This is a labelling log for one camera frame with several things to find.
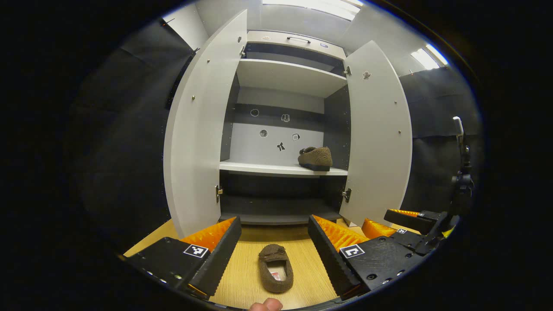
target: cabinet handle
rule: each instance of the cabinet handle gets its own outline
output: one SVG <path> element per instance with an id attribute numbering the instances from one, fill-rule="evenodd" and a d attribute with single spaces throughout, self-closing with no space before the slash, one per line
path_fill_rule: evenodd
<path id="1" fill-rule="evenodd" d="M 307 41 L 307 43 L 311 43 L 311 41 L 307 40 L 307 39 L 304 39 L 304 38 L 298 38 L 298 37 L 287 37 L 286 39 L 287 40 L 290 40 L 290 38 L 294 38 L 294 39 L 300 39 L 300 40 L 305 40 Z"/>

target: black curtain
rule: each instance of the black curtain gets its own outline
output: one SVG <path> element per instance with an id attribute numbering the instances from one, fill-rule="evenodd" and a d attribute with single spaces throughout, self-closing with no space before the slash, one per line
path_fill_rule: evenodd
<path id="1" fill-rule="evenodd" d="M 470 146 L 472 178 L 478 171 L 484 145 L 481 120 L 471 89 L 452 68 L 424 70 L 399 78 L 411 115 L 413 157 L 402 210 L 447 211 L 460 168 L 460 153 L 452 118 L 463 122 Z"/>
<path id="2" fill-rule="evenodd" d="M 163 181 L 168 102 L 192 54 L 157 20 L 89 74 L 72 108 L 70 171 L 92 220 L 120 252 L 171 218 Z"/>

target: white cabinet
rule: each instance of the white cabinet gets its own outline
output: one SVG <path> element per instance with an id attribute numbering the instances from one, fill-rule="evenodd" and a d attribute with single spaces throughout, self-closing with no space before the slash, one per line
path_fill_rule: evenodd
<path id="1" fill-rule="evenodd" d="M 246 14 L 200 49 L 171 107 L 164 178 L 179 235 L 236 214 L 245 224 L 302 224 L 310 214 L 382 221 L 401 205 L 411 161 L 409 111 L 390 62 L 374 42 L 345 57 L 297 34 L 246 34 Z M 221 135 L 223 122 L 232 134 Z M 329 172 L 298 165 L 300 149 L 323 145 Z"/>

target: fluorescent light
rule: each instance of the fluorescent light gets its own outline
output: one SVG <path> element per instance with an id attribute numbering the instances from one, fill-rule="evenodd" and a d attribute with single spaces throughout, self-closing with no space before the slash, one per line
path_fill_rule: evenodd
<path id="1" fill-rule="evenodd" d="M 439 68 L 438 63 L 428 55 L 428 53 L 423 49 L 418 49 L 416 52 L 411 53 L 413 56 L 426 70 Z"/>
<path id="2" fill-rule="evenodd" d="M 434 54 L 442 62 L 442 64 L 447 65 L 447 60 L 432 45 L 427 44 L 426 48 L 429 49 L 432 54 Z"/>
<path id="3" fill-rule="evenodd" d="M 277 4 L 313 9 L 332 14 L 347 20 L 353 20 L 360 8 L 342 0 L 263 0 L 263 4 Z"/>

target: orange foam pad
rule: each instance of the orange foam pad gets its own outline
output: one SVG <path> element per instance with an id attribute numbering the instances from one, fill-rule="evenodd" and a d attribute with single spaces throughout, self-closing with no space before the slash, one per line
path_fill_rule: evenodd
<path id="1" fill-rule="evenodd" d="M 340 248 L 366 242 L 369 239 L 366 237 L 351 231 L 350 229 L 344 228 L 340 225 L 335 224 L 332 221 L 328 221 L 324 218 L 313 215 L 319 226 L 336 249 L 340 251 Z"/>
<path id="2" fill-rule="evenodd" d="M 233 217 L 225 221 L 221 221 L 218 224 L 214 224 L 213 226 L 200 230 L 193 235 L 189 235 L 181 241 L 189 244 L 207 247 L 211 252 L 213 252 L 213 250 L 215 249 L 221 238 L 223 238 L 223 235 L 225 234 L 225 232 L 227 232 L 227 229 L 231 226 L 232 222 L 235 219 L 236 217 Z"/>
<path id="3" fill-rule="evenodd" d="M 417 212 L 417 211 L 402 211 L 402 210 L 389 210 L 389 211 L 399 212 L 399 213 L 409 215 L 409 216 L 412 216 L 412 217 L 417 217 L 417 215 L 419 214 L 419 212 Z"/>
<path id="4" fill-rule="evenodd" d="M 365 234 L 367 238 L 374 239 L 379 236 L 390 236 L 396 232 L 396 229 L 365 218 L 361 231 L 363 231 L 363 234 Z"/>

